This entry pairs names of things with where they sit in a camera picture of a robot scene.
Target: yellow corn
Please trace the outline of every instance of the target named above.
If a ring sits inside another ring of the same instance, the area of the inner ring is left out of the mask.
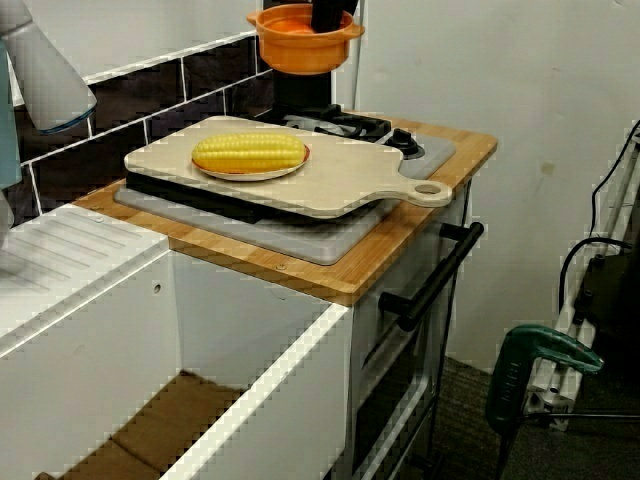
[[[306,149],[297,137],[282,133],[213,135],[193,149],[196,165],[220,173],[261,173],[293,168],[304,160]]]

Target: wooden cutting board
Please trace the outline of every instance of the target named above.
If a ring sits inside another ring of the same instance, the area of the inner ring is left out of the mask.
[[[305,165],[272,180],[232,182],[212,178],[191,162],[196,144],[211,135],[256,131],[299,137],[311,151]],[[451,201],[449,186],[402,176],[401,161],[399,150],[384,145],[228,116],[211,117],[125,157],[131,172],[315,218],[340,217],[384,198],[430,208]]]

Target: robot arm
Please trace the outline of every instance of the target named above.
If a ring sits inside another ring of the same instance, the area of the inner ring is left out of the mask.
[[[65,130],[93,112],[96,98],[36,25],[22,0],[0,0],[0,248],[13,215],[2,190],[19,183],[20,155],[8,53],[24,104],[43,134]]]

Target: tile backsplash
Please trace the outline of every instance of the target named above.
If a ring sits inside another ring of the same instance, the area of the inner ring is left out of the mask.
[[[96,111],[55,135],[41,135],[15,107],[23,180],[4,191],[14,226],[124,178],[133,150],[213,115],[254,116],[273,104],[254,36],[89,87]]]

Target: white grout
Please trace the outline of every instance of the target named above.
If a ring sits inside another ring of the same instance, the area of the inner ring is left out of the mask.
[[[36,197],[36,206],[38,207],[38,215],[42,215],[42,205],[40,204],[40,192],[36,185],[36,176],[33,173],[33,164],[29,164],[29,173],[31,174],[31,185],[33,185],[33,196]]]
[[[184,58],[180,59],[180,77],[182,78],[182,98],[187,101],[187,80],[184,74]]]
[[[178,58],[183,59],[184,57],[188,57],[189,55],[193,55],[194,53],[201,53],[207,50],[211,50],[212,48],[228,45],[228,44],[237,42],[238,40],[243,40],[245,38],[252,37],[255,34],[256,34],[255,30],[238,33],[237,35],[231,35],[229,37],[225,37],[220,40],[215,40],[213,42],[203,43],[195,47],[185,48],[183,50],[178,50],[176,52],[168,53],[166,55],[160,55],[160,56],[153,57],[138,63],[131,63],[129,65],[125,65],[120,68],[107,70],[106,72],[96,73],[94,75],[88,75],[88,76],[82,77],[82,79],[85,81],[87,85],[93,85],[94,83],[99,83],[105,80],[109,80],[111,78],[120,77],[128,73],[136,72],[138,70],[142,70],[149,67],[155,67],[156,65],[160,65],[161,63],[170,62]],[[13,106],[19,107],[20,105],[24,105],[24,100],[22,99],[22,95],[20,94],[20,91],[16,90],[13,92]]]
[[[104,137],[105,135],[113,133],[113,132],[115,132],[117,130],[122,130],[123,128],[129,127],[131,125],[135,125],[136,123],[144,122],[145,120],[148,120],[151,117],[154,117],[155,115],[159,115],[161,113],[168,112],[169,110],[173,110],[176,107],[183,107],[183,106],[185,106],[185,105],[187,105],[187,104],[189,104],[191,102],[194,102],[196,100],[201,100],[201,99],[203,99],[203,98],[205,98],[205,97],[207,97],[209,95],[215,95],[217,93],[223,92],[227,88],[235,87],[236,85],[240,85],[241,83],[247,82],[249,80],[253,80],[254,78],[261,77],[261,76],[266,75],[267,73],[270,73],[270,72],[271,72],[271,70],[267,70],[267,71],[264,71],[264,72],[260,72],[257,75],[253,75],[251,77],[243,78],[242,80],[238,80],[237,82],[231,83],[231,84],[226,85],[224,87],[220,87],[220,88],[218,88],[216,90],[213,90],[211,92],[203,93],[202,95],[198,95],[197,97],[193,97],[190,100],[177,103],[175,105],[172,105],[171,107],[164,108],[162,110],[158,110],[157,112],[153,112],[153,113],[151,113],[149,115],[146,115],[144,117],[141,117],[141,118],[137,118],[137,119],[135,119],[135,120],[133,120],[133,121],[131,121],[129,123],[125,123],[124,125],[118,125],[117,127],[114,127],[114,128],[112,128],[110,130],[106,130],[104,132],[100,132],[97,135],[92,136],[91,138],[85,138],[85,139],[80,140],[80,141],[78,141],[76,143],[72,143],[70,145],[66,145],[65,147],[63,147],[63,148],[61,148],[59,150],[55,150],[53,152],[49,152],[49,153],[47,153],[45,155],[42,155],[40,157],[37,157],[37,158],[32,158],[31,160],[27,160],[25,162],[22,162],[21,165],[29,165],[31,163],[37,162],[39,160],[42,160],[43,158],[47,158],[47,157],[50,157],[50,156],[55,155],[57,153],[64,152],[65,150],[68,150],[68,149],[73,148],[73,147],[77,147],[79,145],[82,145],[83,143],[86,143],[86,142],[90,141],[90,140],[95,140],[96,138]]]
[[[149,145],[149,122],[147,122],[147,119],[145,118],[142,122],[142,126],[144,127],[144,143],[146,145]]]
[[[256,62],[256,74],[258,73],[258,37],[255,37],[256,41],[253,42],[253,60]]]

